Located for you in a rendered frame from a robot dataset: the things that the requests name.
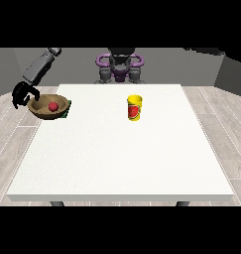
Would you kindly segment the yellow cup with melon print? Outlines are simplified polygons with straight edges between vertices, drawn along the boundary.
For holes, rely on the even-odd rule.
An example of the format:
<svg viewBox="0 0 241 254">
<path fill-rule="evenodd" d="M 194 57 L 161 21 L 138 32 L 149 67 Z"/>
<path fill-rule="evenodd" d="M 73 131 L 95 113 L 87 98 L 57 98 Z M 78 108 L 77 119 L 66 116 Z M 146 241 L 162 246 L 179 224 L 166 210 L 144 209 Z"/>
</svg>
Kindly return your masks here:
<svg viewBox="0 0 241 254">
<path fill-rule="evenodd" d="M 127 98 L 128 119 L 138 121 L 140 119 L 143 99 L 140 95 L 132 94 Z"/>
</svg>

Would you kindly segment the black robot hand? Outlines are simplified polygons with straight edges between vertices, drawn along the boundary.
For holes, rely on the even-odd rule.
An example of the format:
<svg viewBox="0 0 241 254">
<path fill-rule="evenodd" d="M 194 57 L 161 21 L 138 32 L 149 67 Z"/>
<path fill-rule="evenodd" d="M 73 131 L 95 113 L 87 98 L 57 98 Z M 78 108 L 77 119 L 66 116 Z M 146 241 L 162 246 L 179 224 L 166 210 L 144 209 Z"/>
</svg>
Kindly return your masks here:
<svg viewBox="0 0 241 254">
<path fill-rule="evenodd" d="M 40 92 L 37 89 L 25 81 L 19 82 L 12 91 L 14 107 L 18 108 L 19 105 L 26 106 L 30 100 L 30 94 L 35 96 L 36 101 L 39 100 Z"/>
</svg>

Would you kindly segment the brown wooden bowl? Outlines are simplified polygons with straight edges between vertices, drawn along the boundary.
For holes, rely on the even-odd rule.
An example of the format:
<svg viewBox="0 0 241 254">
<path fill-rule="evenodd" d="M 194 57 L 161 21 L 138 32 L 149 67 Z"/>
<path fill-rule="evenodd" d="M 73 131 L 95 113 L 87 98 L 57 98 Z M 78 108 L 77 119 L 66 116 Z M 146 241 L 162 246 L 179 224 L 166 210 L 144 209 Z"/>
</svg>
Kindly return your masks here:
<svg viewBox="0 0 241 254">
<path fill-rule="evenodd" d="M 59 109 L 51 111 L 49 105 L 55 102 Z M 32 98 L 27 104 L 29 110 L 38 118 L 43 120 L 55 120 L 61 118 L 69 109 L 68 100 L 57 94 L 41 94 L 38 101 Z"/>
</svg>

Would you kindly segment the green square pad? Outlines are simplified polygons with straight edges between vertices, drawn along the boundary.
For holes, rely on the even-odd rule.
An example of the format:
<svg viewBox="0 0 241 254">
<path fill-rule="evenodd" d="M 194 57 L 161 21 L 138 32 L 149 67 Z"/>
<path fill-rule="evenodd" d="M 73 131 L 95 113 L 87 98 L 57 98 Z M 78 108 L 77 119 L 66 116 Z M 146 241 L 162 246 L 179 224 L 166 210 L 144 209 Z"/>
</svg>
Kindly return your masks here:
<svg viewBox="0 0 241 254">
<path fill-rule="evenodd" d="M 70 106 L 71 106 L 71 100 L 68 101 L 68 108 L 66 109 L 66 111 L 64 112 L 64 114 L 60 118 L 66 118 L 67 117 Z"/>
</svg>

